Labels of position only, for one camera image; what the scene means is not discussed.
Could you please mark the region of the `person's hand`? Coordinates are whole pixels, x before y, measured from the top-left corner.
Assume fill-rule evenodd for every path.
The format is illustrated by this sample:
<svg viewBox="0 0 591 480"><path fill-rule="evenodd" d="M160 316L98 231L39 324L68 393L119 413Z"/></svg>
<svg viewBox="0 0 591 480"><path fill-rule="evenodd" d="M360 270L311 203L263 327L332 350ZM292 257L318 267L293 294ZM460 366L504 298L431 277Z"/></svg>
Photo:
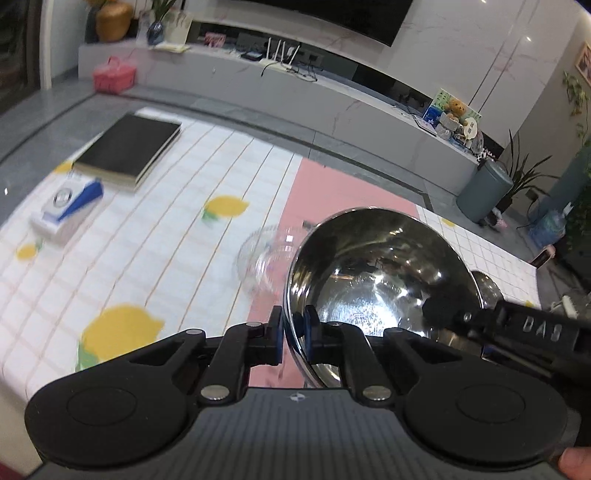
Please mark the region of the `person's hand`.
<svg viewBox="0 0 591 480"><path fill-rule="evenodd" d="M570 480L591 480L591 448L567 448L560 456L558 467Z"/></svg>

